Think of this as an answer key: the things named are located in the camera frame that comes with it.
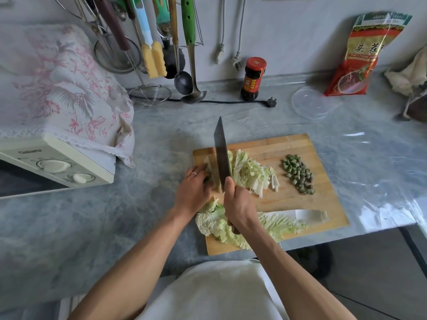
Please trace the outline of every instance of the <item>red packaging bag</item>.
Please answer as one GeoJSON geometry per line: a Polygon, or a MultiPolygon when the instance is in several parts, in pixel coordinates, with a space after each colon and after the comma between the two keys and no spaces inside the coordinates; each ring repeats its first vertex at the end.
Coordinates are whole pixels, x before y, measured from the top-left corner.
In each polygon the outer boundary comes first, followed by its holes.
{"type": "Polygon", "coordinates": [[[348,38],[344,61],[324,94],[366,94],[378,54],[402,32],[411,18],[409,14],[386,11],[359,16],[348,38]]]}

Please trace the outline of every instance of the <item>floral cloth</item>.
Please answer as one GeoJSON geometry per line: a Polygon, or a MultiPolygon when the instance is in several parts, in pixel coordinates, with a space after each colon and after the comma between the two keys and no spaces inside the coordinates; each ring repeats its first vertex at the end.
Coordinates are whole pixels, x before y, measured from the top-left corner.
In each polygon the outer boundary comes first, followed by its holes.
{"type": "Polygon", "coordinates": [[[134,111],[77,26],[0,25],[0,138],[48,133],[129,167],[134,111]]]}

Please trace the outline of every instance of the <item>sauce jar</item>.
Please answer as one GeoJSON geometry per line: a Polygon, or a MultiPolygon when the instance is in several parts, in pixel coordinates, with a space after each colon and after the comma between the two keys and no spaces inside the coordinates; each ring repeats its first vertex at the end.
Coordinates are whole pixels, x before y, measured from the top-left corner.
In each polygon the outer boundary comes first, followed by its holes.
{"type": "Polygon", "coordinates": [[[251,57],[246,61],[245,78],[240,95],[245,101],[254,101],[258,97],[261,79],[267,62],[261,57],[251,57]]]}

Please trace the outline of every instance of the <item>microwave door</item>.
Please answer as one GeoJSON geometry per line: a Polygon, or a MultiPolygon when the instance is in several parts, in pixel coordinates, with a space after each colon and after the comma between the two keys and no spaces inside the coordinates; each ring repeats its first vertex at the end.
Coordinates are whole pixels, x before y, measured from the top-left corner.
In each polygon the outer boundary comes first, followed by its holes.
{"type": "Polygon", "coordinates": [[[63,188],[68,187],[0,160],[0,198],[63,188]]]}

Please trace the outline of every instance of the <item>white shirt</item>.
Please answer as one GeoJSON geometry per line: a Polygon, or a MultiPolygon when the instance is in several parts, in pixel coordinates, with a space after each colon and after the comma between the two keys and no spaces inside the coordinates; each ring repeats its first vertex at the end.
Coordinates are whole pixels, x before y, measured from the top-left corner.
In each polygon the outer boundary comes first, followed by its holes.
{"type": "Polygon", "coordinates": [[[289,320],[257,260],[206,262],[190,268],[137,320],[289,320]]]}

